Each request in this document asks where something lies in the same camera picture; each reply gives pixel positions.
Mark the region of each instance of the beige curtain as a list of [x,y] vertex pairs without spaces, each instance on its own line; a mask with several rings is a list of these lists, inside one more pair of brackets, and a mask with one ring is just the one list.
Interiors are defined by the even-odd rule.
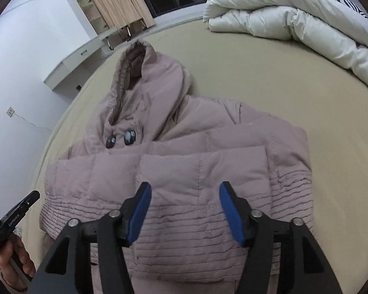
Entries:
[[143,19],[146,27],[155,25],[144,0],[93,0],[109,27],[122,28]]

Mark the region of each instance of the power outlet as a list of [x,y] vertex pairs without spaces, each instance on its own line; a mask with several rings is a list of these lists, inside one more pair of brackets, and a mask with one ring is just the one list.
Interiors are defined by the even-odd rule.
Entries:
[[14,116],[14,114],[15,114],[14,109],[12,107],[8,108],[7,115],[10,116],[10,117],[12,117],[12,116]]

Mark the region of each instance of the blue rubber pad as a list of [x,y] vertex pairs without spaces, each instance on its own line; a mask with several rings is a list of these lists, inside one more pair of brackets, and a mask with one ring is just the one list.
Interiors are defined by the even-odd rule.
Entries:
[[134,243],[140,234],[140,229],[142,228],[144,218],[146,217],[147,210],[149,209],[151,201],[151,185],[147,185],[135,211],[130,219],[129,232],[127,236],[127,241]]
[[240,243],[241,246],[244,246],[245,238],[242,229],[242,220],[224,184],[219,186],[219,199],[226,218],[228,219],[233,238]]

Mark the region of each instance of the black button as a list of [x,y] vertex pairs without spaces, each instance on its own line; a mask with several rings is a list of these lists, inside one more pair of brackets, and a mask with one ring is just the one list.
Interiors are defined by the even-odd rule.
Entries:
[[108,149],[113,148],[115,146],[115,144],[116,144],[116,136],[112,135],[106,141],[106,148],[108,148]]
[[124,144],[126,146],[132,145],[136,140],[136,134],[134,130],[127,130],[124,134]]

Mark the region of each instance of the mattress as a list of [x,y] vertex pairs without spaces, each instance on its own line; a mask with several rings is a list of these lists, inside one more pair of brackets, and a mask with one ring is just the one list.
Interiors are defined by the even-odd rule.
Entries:
[[[343,292],[356,294],[368,278],[368,87],[303,44],[213,33],[201,21],[145,40],[189,69],[194,95],[242,100],[306,130],[315,237]],[[36,265],[43,258],[39,212],[46,167],[81,139],[91,112],[110,89],[122,51],[90,77],[41,157],[32,189],[42,198],[22,222],[24,242]]]

